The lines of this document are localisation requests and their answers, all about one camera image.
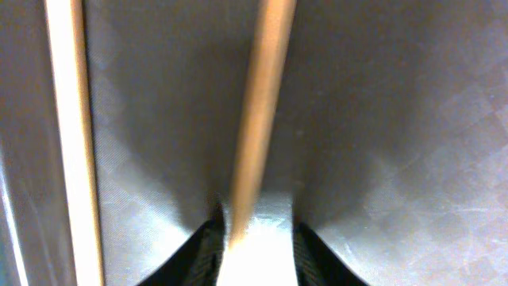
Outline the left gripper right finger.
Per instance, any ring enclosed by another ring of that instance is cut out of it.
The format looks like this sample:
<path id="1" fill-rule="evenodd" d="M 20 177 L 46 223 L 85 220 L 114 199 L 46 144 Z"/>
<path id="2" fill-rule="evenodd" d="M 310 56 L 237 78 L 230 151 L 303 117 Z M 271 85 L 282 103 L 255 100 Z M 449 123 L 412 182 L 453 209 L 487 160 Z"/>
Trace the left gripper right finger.
<path id="1" fill-rule="evenodd" d="M 300 218 L 292 226 L 298 286 L 367 286 Z"/>

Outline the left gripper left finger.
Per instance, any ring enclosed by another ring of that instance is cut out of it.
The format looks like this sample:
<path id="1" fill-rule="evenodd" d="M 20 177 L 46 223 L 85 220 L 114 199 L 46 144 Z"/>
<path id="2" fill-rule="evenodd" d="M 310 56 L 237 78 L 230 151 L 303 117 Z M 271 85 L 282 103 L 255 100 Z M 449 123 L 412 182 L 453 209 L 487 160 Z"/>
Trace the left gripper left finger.
<path id="1" fill-rule="evenodd" d="M 221 204 L 216 204 L 210 220 L 198 230 L 140 286 L 211 286 L 217 284 L 225 239 Z"/>

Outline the wooden chopstick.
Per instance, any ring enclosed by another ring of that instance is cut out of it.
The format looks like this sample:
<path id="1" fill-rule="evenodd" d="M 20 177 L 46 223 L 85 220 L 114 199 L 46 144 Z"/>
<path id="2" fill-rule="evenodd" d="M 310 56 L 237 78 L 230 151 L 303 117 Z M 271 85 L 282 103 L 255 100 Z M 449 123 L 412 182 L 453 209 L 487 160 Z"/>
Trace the wooden chopstick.
<path id="1" fill-rule="evenodd" d="M 231 248 L 245 241 L 260 192 L 295 7 L 295 0 L 260 2 L 231 183 Z"/>
<path id="2" fill-rule="evenodd" d="M 104 285 L 80 0 L 45 0 L 64 182 L 78 285 Z"/>

